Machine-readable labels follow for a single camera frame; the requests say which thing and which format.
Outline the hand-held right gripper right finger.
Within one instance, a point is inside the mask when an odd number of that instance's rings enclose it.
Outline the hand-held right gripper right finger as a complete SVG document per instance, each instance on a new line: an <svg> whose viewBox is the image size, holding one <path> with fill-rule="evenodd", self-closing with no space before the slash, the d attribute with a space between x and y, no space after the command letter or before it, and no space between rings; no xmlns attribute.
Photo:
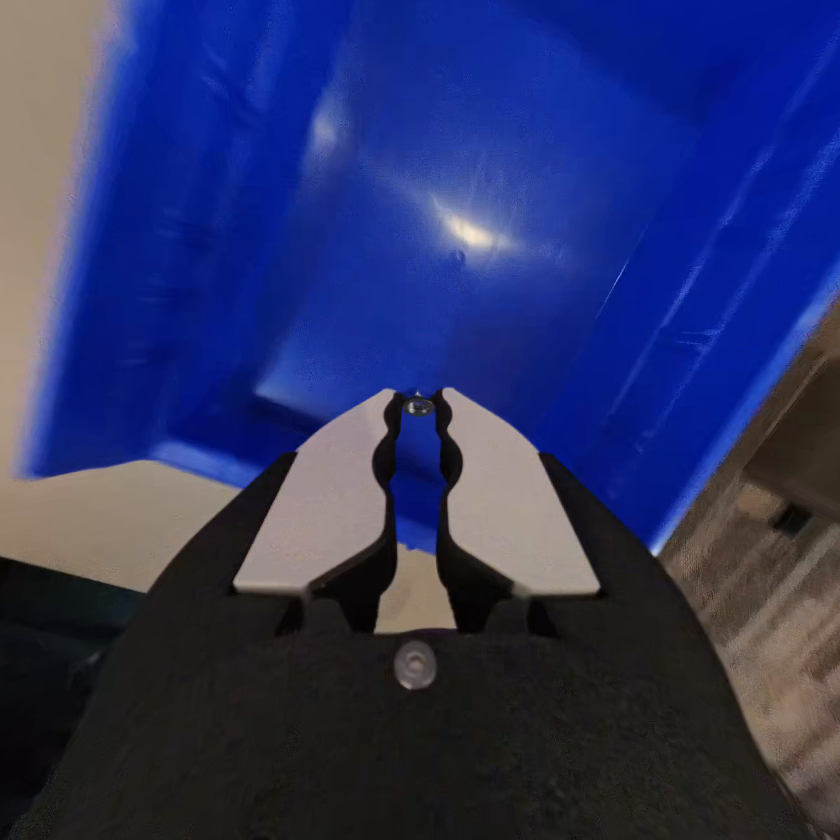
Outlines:
<svg viewBox="0 0 840 840"><path fill-rule="evenodd" d="M601 584L535 445L453 387L434 401L446 482L436 555L447 588L473 574L503 594L596 595Z"/></svg>

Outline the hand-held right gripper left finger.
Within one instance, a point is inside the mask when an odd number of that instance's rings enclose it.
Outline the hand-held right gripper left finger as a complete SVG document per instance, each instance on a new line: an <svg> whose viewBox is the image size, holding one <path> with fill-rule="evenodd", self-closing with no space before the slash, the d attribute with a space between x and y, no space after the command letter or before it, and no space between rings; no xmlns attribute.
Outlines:
<svg viewBox="0 0 840 840"><path fill-rule="evenodd" d="M297 449L234 578L237 593L304 595L384 534L374 457L395 396L389 388L374 394Z"/></svg>

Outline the blue plastic bin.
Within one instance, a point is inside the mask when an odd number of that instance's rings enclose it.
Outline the blue plastic bin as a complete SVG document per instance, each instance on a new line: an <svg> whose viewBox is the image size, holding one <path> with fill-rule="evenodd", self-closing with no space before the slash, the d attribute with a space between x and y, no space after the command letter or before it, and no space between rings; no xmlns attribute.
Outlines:
<svg viewBox="0 0 840 840"><path fill-rule="evenodd" d="M453 386L662 550L838 292L838 2L114 2L20 473Z"/></svg>

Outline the grey desk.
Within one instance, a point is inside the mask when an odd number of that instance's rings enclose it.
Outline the grey desk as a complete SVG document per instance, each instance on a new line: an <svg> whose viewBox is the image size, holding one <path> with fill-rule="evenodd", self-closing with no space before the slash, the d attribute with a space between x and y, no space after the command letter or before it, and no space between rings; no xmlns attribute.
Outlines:
<svg viewBox="0 0 840 840"><path fill-rule="evenodd" d="M294 437L391 386L433 391L464 293L447 218L478 125L483 2L82 2L18 78L2 141L2 327L35 277L35 186L65 196L24 473L2 553L142 590Z"/></svg>

